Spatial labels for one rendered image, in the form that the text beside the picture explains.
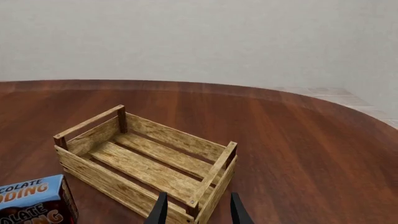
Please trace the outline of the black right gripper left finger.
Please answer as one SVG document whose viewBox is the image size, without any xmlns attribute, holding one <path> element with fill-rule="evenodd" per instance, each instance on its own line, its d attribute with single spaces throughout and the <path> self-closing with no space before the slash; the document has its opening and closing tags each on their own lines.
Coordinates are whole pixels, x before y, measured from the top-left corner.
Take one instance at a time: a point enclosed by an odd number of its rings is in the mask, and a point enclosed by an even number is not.
<svg viewBox="0 0 398 224">
<path fill-rule="evenodd" d="M 165 224 L 167 219 L 167 210 L 168 210 L 167 193 L 161 192 L 149 216 L 146 218 L 144 224 Z"/>
</svg>

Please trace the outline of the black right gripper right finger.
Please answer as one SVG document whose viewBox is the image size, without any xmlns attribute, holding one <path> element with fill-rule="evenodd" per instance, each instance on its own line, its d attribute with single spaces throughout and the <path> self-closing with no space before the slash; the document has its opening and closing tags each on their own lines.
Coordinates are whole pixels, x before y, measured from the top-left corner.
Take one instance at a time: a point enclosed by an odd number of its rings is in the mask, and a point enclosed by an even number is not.
<svg viewBox="0 0 398 224">
<path fill-rule="evenodd" d="M 254 224 L 236 192 L 231 193 L 230 210 L 233 224 Z"/>
</svg>

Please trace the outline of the wooden slat tray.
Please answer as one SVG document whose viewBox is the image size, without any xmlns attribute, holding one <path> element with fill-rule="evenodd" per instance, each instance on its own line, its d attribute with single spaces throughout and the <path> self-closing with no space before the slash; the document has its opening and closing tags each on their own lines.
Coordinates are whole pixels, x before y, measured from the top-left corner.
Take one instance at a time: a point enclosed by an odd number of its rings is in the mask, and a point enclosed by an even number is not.
<svg viewBox="0 0 398 224">
<path fill-rule="evenodd" d="M 167 204 L 166 224 L 207 224 L 230 183 L 237 144 L 227 146 L 115 106 L 54 136 L 64 170 L 148 218 Z"/>
</svg>

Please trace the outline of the blue chocolate pudding box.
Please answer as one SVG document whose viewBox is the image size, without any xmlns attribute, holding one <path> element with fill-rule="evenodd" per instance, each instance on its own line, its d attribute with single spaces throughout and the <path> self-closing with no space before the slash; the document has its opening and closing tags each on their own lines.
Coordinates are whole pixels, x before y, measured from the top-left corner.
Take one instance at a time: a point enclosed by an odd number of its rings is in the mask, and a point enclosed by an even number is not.
<svg viewBox="0 0 398 224">
<path fill-rule="evenodd" d="M 78 209 L 64 175 L 0 186 L 0 224 L 77 224 Z"/>
</svg>

